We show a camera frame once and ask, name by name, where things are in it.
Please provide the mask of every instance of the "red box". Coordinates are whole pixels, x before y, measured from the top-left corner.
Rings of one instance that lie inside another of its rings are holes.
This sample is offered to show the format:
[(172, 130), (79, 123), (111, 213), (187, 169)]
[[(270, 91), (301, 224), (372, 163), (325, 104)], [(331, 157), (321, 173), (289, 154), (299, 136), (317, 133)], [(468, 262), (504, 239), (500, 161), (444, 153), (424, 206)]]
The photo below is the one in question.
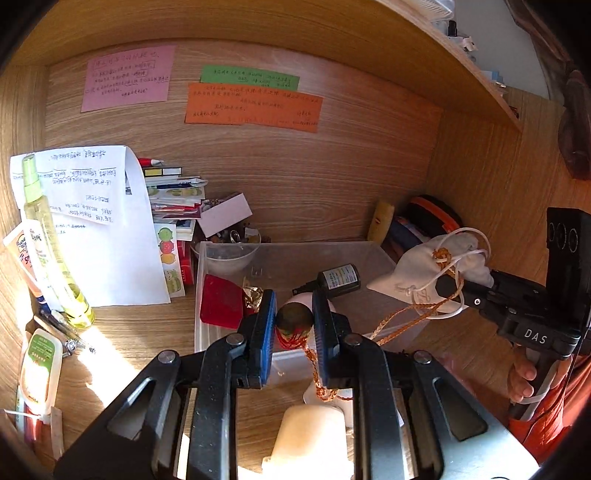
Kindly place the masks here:
[(195, 284), (194, 258), (188, 242), (177, 241), (178, 262), (181, 265), (181, 275), (185, 285)]

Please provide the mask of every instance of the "fruit stickers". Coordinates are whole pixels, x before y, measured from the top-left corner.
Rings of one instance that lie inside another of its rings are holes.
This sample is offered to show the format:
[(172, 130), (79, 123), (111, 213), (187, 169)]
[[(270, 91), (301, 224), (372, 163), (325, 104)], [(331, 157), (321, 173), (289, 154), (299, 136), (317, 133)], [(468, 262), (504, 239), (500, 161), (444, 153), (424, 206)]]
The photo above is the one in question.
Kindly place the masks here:
[(170, 297), (184, 297), (185, 291), (181, 266), (178, 260), (177, 227), (174, 223), (155, 223), (160, 260)]

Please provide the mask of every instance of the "blue gripper pad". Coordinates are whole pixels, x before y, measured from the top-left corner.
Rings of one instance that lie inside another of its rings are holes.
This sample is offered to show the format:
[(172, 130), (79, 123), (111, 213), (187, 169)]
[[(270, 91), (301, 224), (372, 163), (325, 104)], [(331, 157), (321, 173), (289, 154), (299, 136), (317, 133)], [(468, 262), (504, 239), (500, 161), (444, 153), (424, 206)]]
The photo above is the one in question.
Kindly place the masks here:
[(339, 338), (330, 312), (329, 301), (324, 290), (314, 290), (312, 294), (312, 313), (314, 314), (314, 337), (318, 354), (318, 374), (325, 387), (331, 387), (330, 365), (339, 353)]
[(248, 384), (250, 388), (262, 388), (269, 379), (276, 314), (275, 292), (264, 290), (261, 308), (256, 314), (256, 322), (248, 345)]

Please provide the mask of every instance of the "orange sticky note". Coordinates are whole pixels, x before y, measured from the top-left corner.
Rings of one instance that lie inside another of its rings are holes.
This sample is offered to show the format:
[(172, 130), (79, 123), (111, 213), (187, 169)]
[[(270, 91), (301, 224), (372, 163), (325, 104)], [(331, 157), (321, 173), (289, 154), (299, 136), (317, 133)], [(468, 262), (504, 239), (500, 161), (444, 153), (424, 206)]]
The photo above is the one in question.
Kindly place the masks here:
[(316, 133), (322, 100), (276, 88), (190, 83), (185, 123), (257, 124)]

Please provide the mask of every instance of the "pink sticky note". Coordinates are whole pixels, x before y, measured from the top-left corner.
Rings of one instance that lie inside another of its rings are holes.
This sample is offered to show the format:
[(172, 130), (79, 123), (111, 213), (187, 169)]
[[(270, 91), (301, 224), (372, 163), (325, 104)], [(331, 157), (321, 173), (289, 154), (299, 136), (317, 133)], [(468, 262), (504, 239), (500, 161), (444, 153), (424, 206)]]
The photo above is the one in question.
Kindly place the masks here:
[(89, 60), (81, 112), (164, 102), (168, 98), (174, 48), (136, 48)]
[(244, 194), (241, 193), (215, 207), (211, 207), (209, 210), (202, 211), (201, 218), (198, 218), (197, 221), (203, 235), (208, 238), (251, 215), (251, 208), (248, 206)]

